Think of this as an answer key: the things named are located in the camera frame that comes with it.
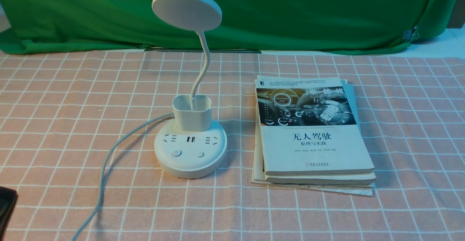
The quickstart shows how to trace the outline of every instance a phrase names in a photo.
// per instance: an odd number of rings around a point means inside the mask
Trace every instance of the pen holder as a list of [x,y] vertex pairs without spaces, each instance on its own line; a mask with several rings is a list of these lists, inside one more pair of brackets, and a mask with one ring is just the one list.
[[174,121],[180,130],[203,132],[211,127],[211,99],[196,95],[197,110],[191,110],[189,95],[173,99]]

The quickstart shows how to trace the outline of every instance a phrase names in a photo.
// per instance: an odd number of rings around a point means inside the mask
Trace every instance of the desk lamp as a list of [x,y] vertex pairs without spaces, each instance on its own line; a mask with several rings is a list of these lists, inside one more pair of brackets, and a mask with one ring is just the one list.
[[161,168],[185,179],[207,176],[226,157],[226,132],[212,120],[211,99],[196,95],[210,64],[205,31],[221,24],[221,9],[213,0],[153,0],[152,9],[159,19],[171,26],[195,31],[200,38],[205,62],[190,95],[173,99],[174,119],[158,132],[154,147]]

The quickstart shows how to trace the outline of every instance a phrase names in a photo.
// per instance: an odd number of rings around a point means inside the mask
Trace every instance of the power socket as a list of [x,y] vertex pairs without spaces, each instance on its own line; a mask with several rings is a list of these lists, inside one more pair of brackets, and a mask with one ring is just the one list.
[[172,120],[158,132],[155,155],[168,174],[196,179],[214,172],[226,158],[227,137],[223,127],[212,121],[209,130],[180,130]]

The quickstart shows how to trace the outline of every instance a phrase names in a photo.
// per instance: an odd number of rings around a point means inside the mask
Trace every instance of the book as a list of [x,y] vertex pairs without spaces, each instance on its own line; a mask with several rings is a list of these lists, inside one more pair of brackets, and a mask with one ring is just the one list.
[[[355,94],[353,91],[353,85],[348,84],[346,80],[341,80],[342,87],[344,88],[346,97],[350,106],[352,106],[352,113],[354,115],[355,121],[357,123],[357,128],[360,131],[359,115],[357,112],[357,103],[355,101]],[[256,151],[259,151],[261,158],[263,158],[263,153],[261,148],[257,148]],[[294,183],[294,184],[307,184],[311,182],[312,184],[321,184],[321,185],[344,185],[352,187],[372,187],[372,184],[376,180],[376,175],[372,173],[361,173],[361,174],[350,174],[350,175],[305,175],[305,176],[265,176],[265,181],[276,184],[284,183]]]
[[340,79],[258,76],[255,85],[266,176],[373,172]]
[[252,179],[251,182],[254,184],[267,185],[271,187],[279,188],[299,188],[299,189],[308,189],[308,190],[319,190],[324,192],[333,192],[333,193],[345,193],[349,195],[362,195],[362,196],[373,196],[374,187],[373,184],[367,186],[342,186],[342,185],[317,185],[317,184],[275,184],[270,183],[265,180],[264,168],[263,168],[263,155],[260,139],[260,125],[259,125],[259,116],[257,112],[256,116],[256,126],[255,126],[255,152],[254,152],[254,162],[252,165]]

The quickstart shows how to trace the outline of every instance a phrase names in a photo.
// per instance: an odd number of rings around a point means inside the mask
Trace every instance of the power button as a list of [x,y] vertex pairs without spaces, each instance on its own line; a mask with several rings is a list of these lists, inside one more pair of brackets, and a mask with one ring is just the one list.
[[181,150],[173,150],[173,152],[171,152],[171,155],[173,157],[179,157],[181,155]]

